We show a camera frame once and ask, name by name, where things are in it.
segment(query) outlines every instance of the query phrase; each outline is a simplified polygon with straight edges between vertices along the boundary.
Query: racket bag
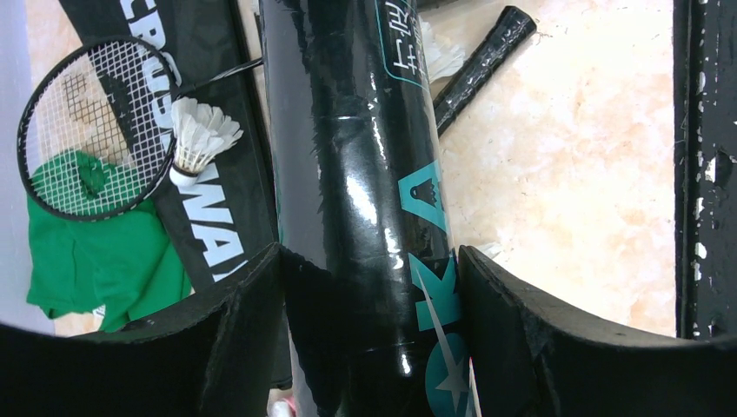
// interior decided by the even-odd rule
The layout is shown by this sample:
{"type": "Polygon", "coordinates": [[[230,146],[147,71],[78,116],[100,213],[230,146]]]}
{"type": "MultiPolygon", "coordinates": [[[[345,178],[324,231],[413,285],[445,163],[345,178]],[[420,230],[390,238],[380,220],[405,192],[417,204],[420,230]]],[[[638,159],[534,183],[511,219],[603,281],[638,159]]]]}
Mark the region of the racket bag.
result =
{"type": "MultiPolygon", "coordinates": [[[[186,86],[249,60],[235,1],[60,0],[83,43],[138,36],[174,63],[186,86]]],[[[251,74],[232,76],[190,94],[221,107],[244,131],[189,189],[168,176],[153,196],[195,291],[232,275],[276,240],[268,143],[251,74]]],[[[286,319],[280,329],[274,385],[291,383],[286,319]]]]}
{"type": "Polygon", "coordinates": [[[298,415],[468,409],[414,3],[261,1],[298,415]]]}

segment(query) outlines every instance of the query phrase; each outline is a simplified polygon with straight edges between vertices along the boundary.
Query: shuttlecock feather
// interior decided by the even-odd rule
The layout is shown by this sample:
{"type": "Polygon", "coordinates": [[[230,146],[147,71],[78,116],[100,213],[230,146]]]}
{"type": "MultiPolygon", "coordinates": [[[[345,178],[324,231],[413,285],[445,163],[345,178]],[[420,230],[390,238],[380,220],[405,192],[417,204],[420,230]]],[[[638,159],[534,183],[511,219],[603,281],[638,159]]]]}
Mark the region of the shuttlecock feather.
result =
{"type": "Polygon", "coordinates": [[[176,150],[169,178],[179,187],[193,185],[218,154],[243,135],[241,125],[218,107],[183,97],[171,104],[176,150]]]}

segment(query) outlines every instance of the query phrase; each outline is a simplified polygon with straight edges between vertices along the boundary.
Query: beige floor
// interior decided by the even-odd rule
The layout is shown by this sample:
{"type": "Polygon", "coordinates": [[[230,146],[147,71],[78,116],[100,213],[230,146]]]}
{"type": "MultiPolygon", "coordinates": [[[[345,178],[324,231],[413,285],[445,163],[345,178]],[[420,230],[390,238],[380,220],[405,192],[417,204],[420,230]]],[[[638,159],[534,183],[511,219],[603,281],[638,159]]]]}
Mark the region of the beige floor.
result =
{"type": "MultiPolygon", "coordinates": [[[[423,17],[470,53],[505,4],[423,17]]],[[[455,242],[500,249],[502,266],[591,313],[674,334],[672,2],[514,4],[539,34],[441,139],[455,242]]],[[[26,5],[38,83],[79,40],[57,1],[26,5]]]]}

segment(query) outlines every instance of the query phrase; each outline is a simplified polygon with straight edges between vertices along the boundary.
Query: green shirt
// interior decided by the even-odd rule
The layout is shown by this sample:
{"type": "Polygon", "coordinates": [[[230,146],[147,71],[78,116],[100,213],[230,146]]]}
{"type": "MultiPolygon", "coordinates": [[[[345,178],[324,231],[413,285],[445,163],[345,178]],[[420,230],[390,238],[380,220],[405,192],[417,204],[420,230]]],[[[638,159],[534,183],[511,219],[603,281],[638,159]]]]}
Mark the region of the green shirt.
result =
{"type": "MultiPolygon", "coordinates": [[[[99,199],[105,198],[106,183],[130,184],[133,173],[68,151],[46,162],[34,182],[43,182],[46,193],[72,191],[77,200],[99,199]]],[[[28,212],[33,260],[28,302],[50,318],[104,305],[101,330],[115,331],[189,295],[189,278],[151,201],[100,222],[64,220],[30,198],[28,212]]]]}

